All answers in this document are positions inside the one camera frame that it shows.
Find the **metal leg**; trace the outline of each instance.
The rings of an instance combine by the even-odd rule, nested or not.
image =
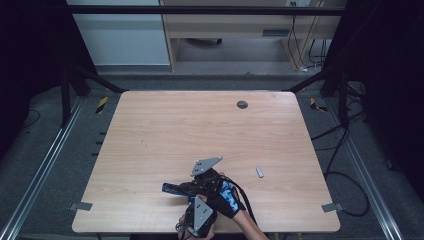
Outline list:
[[[319,80],[323,80],[325,79],[325,77],[328,75],[329,71],[328,70],[323,70],[311,77],[309,77],[308,79],[306,79],[305,81],[287,89],[287,90],[283,90],[283,91],[289,91],[289,92],[293,92],[293,93],[297,93],[300,90],[304,89],[305,87],[311,85],[312,83],[319,81]]]
[[[84,68],[80,67],[80,66],[74,66],[74,69],[81,75],[83,75],[84,77],[87,77],[97,83],[99,83],[100,85],[110,89],[111,91],[115,92],[115,93],[123,93],[128,91],[128,89],[122,89],[108,81],[106,81],[105,79],[99,77],[97,74],[94,74],[92,72],[89,72],[87,70],[85,70]]]

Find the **human arm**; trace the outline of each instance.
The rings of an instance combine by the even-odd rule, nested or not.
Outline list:
[[[269,239],[258,227],[258,225],[256,225],[246,210],[238,211],[237,214],[233,217],[233,220],[248,240]]]

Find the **metal rod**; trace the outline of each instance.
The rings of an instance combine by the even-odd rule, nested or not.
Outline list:
[[[364,13],[340,7],[262,7],[262,6],[110,6],[68,5],[40,7],[47,11],[67,11],[72,14],[212,14],[212,15],[296,15],[343,16]]]

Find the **table surface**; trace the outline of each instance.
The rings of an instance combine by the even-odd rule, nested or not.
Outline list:
[[[248,107],[240,109],[238,101]],[[129,91],[122,94],[78,210],[75,232],[170,233],[187,198],[161,191],[214,166],[246,192],[264,232],[334,232],[336,212],[296,96],[269,91]],[[256,167],[264,173],[259,178]],[[216,232],[240,232],[219,215]]]

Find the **wrist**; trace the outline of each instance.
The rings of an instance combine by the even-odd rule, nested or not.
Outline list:
[[[246,210],[238,211],[237,214],[234,215],[233,217],[234,222],[236,222],[238,225],[246,224],[248,222],[248,218],[246,214],[247,214]]]

